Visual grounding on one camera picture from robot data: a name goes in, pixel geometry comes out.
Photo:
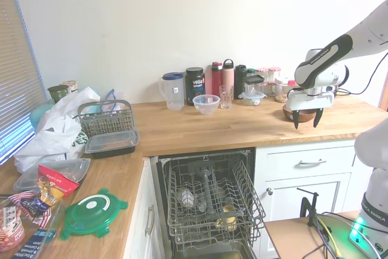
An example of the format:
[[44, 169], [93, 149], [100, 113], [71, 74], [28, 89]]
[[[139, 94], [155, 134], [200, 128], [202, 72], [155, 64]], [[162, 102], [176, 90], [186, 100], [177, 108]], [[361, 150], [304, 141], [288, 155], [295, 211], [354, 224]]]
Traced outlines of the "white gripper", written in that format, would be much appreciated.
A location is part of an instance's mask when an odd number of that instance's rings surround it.
[[286, 107], [292, 111], [295, 129], [299, 126], [299, 111], [316, 109], [313, 126], [317, 127], [323, 115], [323, 109], [331, 107], [334, 103], [332, 92], [323, 92], [310, 96], [304, 91], [292, 90], [288, 93]]

